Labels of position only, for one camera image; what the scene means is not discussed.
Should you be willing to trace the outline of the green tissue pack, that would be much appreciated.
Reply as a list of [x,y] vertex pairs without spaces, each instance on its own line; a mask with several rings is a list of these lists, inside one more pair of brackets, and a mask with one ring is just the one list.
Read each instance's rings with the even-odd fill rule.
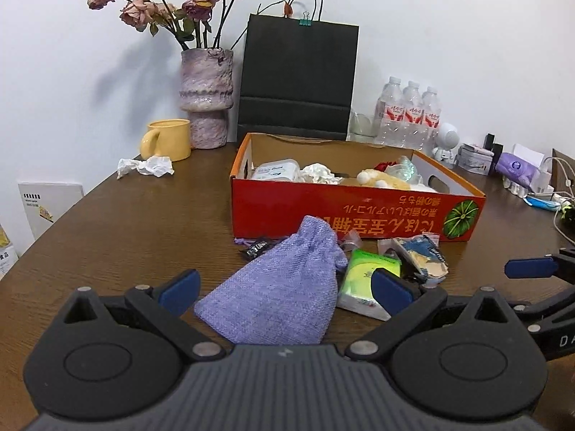
[[337,306],[363,316],[387,321],[390,314],[371,293],[371,276],[375,269],[387,269],[395,276],[401,275],[401,262],[393,257],[383,256],[356,249],[352,252],[343,277]]

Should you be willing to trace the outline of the purple tissue pack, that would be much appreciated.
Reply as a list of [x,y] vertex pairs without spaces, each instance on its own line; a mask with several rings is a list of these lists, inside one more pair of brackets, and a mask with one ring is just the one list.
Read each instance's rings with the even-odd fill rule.
[[538,167],[506,152],[500,155],[495,170],[511,182],[530,190],[532,189],[532,183],[536,181],[540,175]]

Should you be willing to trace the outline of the black small bottle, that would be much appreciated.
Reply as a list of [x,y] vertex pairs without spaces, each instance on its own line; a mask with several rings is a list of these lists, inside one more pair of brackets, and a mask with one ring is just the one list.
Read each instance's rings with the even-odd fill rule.
[[491,164],[489,166],[489,175],[494,175],[496,173],[495,167],[500,159],[503,152],[503,145],[495,142],[495,135],[492,133],[487,133],[483,140],[483,148],[489,152],[492,152]]

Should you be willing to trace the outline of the clear plastic wrapper in box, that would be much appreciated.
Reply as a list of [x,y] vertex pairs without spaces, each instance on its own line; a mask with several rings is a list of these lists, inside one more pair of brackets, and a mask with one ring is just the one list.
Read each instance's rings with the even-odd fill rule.
[[386,173],[392,177],[407,182],[409,185],[420,185],[423,183],[422,176],[413,162],[407,156],[400,156],[397,163],[387,166]]

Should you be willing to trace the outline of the red rose decoration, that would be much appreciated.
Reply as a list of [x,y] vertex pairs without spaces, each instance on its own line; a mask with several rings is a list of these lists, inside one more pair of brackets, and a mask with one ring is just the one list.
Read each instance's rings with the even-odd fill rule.
[[379,162],[377,166],[374,166],[374,169],[378,170],[380,172],[385,172],[388,167],[395,166],[396,164],[397,164],[397,161]]

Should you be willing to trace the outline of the water bottle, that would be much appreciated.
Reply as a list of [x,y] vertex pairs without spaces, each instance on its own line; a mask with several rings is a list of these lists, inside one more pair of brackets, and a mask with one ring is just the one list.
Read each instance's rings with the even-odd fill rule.
[[373,127],[375,139],[380,144],[397,146],[401,142],[401,122],[404,103],[401,79],[391,76],[377,99]]
[[418,149],[420,146],[420,126],[423,116],[423,100],[419,92],[419,84],[414,81],[409,81],[402,93],[405,122],[404,146],[409,149]]
[[423,101],[423,124],[427,128],[427,139],[425,144],[425,151],[431,153],[435,147],[436,138],[438,135],[438,127],[441,120],[441,99],[438,96],[438,90],[433,87],[428,87],[422,96]]

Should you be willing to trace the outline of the purple fabric pouch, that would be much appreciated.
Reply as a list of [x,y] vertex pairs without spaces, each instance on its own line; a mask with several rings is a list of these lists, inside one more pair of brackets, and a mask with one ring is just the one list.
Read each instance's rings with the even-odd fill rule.
[[318,344],[336,307],[347,258],[336,233],[306,216],[297,232],[246,264],[194,306],[234,344]]

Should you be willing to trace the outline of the water bottle left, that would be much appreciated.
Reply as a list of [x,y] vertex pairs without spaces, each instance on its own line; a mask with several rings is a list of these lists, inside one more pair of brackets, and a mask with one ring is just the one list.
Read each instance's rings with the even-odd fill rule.
[[375,139],[380,144],[397,146],[401,142],[401,122],[404,103],[401,79],[391,76],[377,99],[373,127]]

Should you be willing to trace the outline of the water bottle middle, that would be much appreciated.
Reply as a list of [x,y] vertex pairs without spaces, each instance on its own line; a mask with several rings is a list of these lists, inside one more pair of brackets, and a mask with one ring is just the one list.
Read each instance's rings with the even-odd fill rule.
[[419,84],[414,81],[409,81],[402,93],[405,122],[404,146],[409,149],[418,149],[420,146],[420,126],[423,116],[423,100],[419,92]]

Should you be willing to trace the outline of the crumpled white tissue on table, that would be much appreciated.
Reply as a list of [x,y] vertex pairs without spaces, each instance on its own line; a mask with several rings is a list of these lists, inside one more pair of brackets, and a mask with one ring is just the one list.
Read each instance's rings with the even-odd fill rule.
[[120,159],[117,166],[117,178],[121,179],[135,171],[144,176],[162,177],[174,175],[174,168],[169,157],[153,156],[149,159]]

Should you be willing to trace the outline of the glass jar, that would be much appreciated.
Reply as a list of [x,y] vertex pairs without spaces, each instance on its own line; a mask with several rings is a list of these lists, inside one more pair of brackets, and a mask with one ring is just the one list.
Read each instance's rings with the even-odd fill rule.
[[360,143],[372,143],[374,138],[373,119],[370,116],[351,110],[346,140]]

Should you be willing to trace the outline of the yellow mug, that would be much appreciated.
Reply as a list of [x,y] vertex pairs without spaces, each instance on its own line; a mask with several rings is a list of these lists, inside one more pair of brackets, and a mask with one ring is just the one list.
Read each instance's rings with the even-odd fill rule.
[[151,122],[139,144],[142,159],[168,157],[179,162],[189,158],[191,150],[190,121],[185,119]]

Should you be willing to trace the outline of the wet wipes pack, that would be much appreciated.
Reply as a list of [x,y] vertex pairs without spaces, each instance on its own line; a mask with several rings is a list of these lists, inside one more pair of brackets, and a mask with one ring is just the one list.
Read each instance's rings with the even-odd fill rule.
[[296,182],[300,173],[299,163],[294,159],[279,159],[275,162],[265,162],[258,166],[251,180]]

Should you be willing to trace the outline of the purple ceramic vase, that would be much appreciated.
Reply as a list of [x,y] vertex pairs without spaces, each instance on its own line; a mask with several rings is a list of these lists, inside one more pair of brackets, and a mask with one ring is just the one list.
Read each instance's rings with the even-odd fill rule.
[[190,121],[194,149],[222,147],[228,138],[233,98],[233,52],[190,49],[181,53],[180,109]]

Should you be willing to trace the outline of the teal binder clip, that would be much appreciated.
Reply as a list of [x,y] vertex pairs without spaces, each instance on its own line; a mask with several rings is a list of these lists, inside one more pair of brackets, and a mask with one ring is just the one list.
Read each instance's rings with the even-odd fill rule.
[[311,26],[313,22],[313,19],[311,18],[311,15],[308,12],[303,12],[301,19],[299,20],[299,24],[301,26]]

